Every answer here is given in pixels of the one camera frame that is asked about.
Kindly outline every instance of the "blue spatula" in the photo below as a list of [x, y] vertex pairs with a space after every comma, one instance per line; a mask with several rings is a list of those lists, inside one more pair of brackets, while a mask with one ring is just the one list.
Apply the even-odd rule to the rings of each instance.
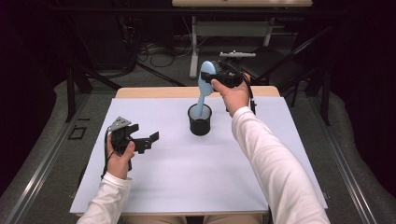
[[198, 99], [197, 106], [195, 107], [195, 116], [196, 118], [200, 118], [202, 116], [202, 110], [204, 108], [204, 100], [205, 97], [210, 95], [213, 92], [213, 87], [210, 83], [205, 82], [203, 79], [201, 79], [201, 73], [205, 72], [208, 73], [209, 75], [215, 75], [216, 74], [216, 68], [211, 62], [203, 62], [201, 65], [201, 72], [198, 77], [198, 87], [200, 91], [200, 96]]

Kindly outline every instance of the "person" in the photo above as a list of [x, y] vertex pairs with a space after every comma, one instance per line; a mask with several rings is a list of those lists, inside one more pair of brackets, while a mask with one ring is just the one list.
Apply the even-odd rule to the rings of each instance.
[[[271, 133], [270, 129], [262, 121], [256, 118], [254, 113], [248, 107], [248, 86], [245, 83], [242, 83], [238, 87], [230, 89], [215, 79], [211, 81], [211, 84], [222, 96], [224, 104], [232, 117], [233, 137], [238, 142], [247, 159], [250, 161], [251, 167], [262, 188], [265, 199], [271, 208], [274, 223], [330, 223], [326, 212], [320, 203], [315, 187], [304, 167], [300, 164], [293, 153]], [[133, 145], [128, 146], [130, 151], [133, 150], [133, 147]], [[120, 175], [121, 178], [126, 177], [127, 169], [125, 167], [127, 167], [127, 165], [125, 164], [127, 164], [126, 160], [129, 157], [128, 155], [132, 158], [132, 154], [130, 153], [125, 157], [122, 156], [124, 157], [123, 159], [116, 158], [119, 161], [123, 161], [123, 165], [114, 163], [114, 165], [123, 167], [122, 171], [125, 173]], [[115, 173], [112, 174], [113, 171], [110, 171], [110, 168], [108, 169], [108, 173], [109, 174], [106, 174], [105, 177], [118, 175]], [[92, 200], [88, 211], [79, 220], [81, 223], [83, 223], [84, 220], [89, 220], [90, 218], [101, 220], [95, 216], [103, 216], [103, 214], [100, 213], [104, 213], [105, 211], [103, 210], [106, 210], [107, 208], [111, 215], [109, 215], [110, 217], [107, 217], [106, 220], [111, 220], [111, 223], [116, 223], [113, 221], [117, 220], [120, 215], [120, 210], [128, 195], [128, 193], [124, 193], [123, 190], [128, 189], [127, 191], [129, 191], [131, 184], [130, 182], [125, 184], [127, 187], [124, 187], [121, 184], [115, 184], [114, 187], [108, 187], [108, 191], [111, 192], [106, 192], [106, 189], [102, 189], [106, 185], [110, 185], [110, 183], [102, 183], [97, 198]], [[109, 196], [111, 194], [118, 195], [117, 200], [116, 197]], [[111, 198], [111, 200], [109, 202], [105, 202], [105, 197]], [[163, 217], [131, 217], [128, 218], [128, 222], [186, 224], [186, 218], [184, 217], [164, 218], [172, 218], [172, 220], [166, 220], [163, 219]], [[262, 223], [262, 217], [257, 214], [214, 215], [205, 216], [204, 223], [258, 224]]]

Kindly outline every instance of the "white table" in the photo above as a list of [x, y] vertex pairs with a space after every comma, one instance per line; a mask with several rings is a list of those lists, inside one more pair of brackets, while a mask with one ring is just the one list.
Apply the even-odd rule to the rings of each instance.
[[[311, 7], [311, 0], [173, 0], [174, 7]], [[258, 36], [268, 46], [273, 31], [273, 21], [198, 21], [192, 16], [192, 54], [190, 78], [197, 77], [197, 36]]]
[[[302, 162], [322, 196], [284, 99], [277, 97], [274, 87], [253, 88], [257, 116]], [[132, 137], [160, 132], [152, 149], [132, 159], [133, 170], [128, 176], [134, 182], [122, 211], [124, 216], [265, 213], [268, 204], [247, 158], [233, 139], [231, 118], [217, 93], [205, 99], [213, 111], [210, 132], [205, 136], [190, 132], [187, 110], [196, 104], [197, 94], [198, 88], [192, 87], [121, 89], [107, 111], [70, 212], [82, 215], [96, 195], [105, 163], [106, 128], [122, 116], [140, 126]], [[320, 199], [327, 208], [324, 198]]]

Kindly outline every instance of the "white sleeve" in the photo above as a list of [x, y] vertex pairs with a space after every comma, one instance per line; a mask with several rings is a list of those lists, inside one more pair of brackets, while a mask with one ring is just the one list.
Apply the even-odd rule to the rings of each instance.
[[117, 223], [131, 192], [132, 179], [119, 179], [107, 172], [98, 193], [78, 223]]
[[233, 137], [250, 161], [276, 224], [330, 223], [304, 167], [247, 106], [233, 115]]

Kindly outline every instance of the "gray carpet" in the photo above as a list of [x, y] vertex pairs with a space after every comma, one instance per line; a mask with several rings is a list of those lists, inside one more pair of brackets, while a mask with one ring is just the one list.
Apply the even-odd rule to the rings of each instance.
[[[233, 47], [219, 46], [219, 44], [202, 47], [198, 64], [201, 64], [202, 60], [216, 59], [216, 54], [210, 52], [219, 52], [219, 49], [227, 51], [232, 50]], [[159, 65], [159, 63], [171, 61], [172, 58], [169, 58], [167, 54], [159, 54], [153, 56], [151, 62]], [[143, 63], [187, 86], [197, 85], [196, 80], [189, 79], [190, 57], [176, 57], [172, 65], [166, 67], [155, 67], [149, 61]], [[113, 80], [125, 87], [172, 86], [168, 81], [155, 77], [139, 66], [131, 74]], [[75, 223], [78, 219], [75, 215], [69, 214], [73, 202], [69, 196], [78, 187], [80, 172], [91, 155], [110, 100], [115, 95], [109, 87], [96, 80], [92, 80], [92, 85], [94, 86], [92, 94], [78, 93], [79, 101], [84, 103], [79, 106], [77, 117], [68, 124], [70, 128], [61, 136], [64, 141], [59, 145], [55, 143], [59, 140], [58, 135], [63, 133], [67, 116], [65, 83], [56, 88], [58, 100], [48, 125], [20, 172], [0, 199], [0, 223], [7, 223], [10, 215], [19, 216], [19, 218], [9, 220], [18, 220], [20, 223]], [[322, 190], [326, 191], [330, 197], [327, 200], [329, 219], [332, 223], [365, 223], [357, 209], [358, 206], [354, 204], [350, 188], [340, 173], [340, 167], [337, 166], [332, 146], [329, 144], [329, 136], [323, 132], [322, 125], [320, 125], [322, 121], [316, 117], [318, 110], [312, 105], [312, 102], [316, 101], [317, 98], [306, 98], [300, 92], [296, 106], [290, 108], [290, 113], [318, 182]], [[334, 134], [342, 149], [361, 187], [361, 192], [375, 215], [376, 223], [394, 223], [396, 220], [395, 199], [381, 188], [369, 168], [360, 159], [353, 143], [353, 133], [343, 102], [334, 94], [331, 95], [330, 123], [332, 126], [328, 129]], [[29, 186], [29, 181], [36, 175], [41, 162], [54, 147], [59, 147], [59, 150], [55, 154], [54, 163], [49, 166], [49, 172], [44, 175], [43, 182], [38, 185], [38, 190], [29, 201], [30, 203], [25, 204], [25, 201], [21, 203], [20, 198]]]

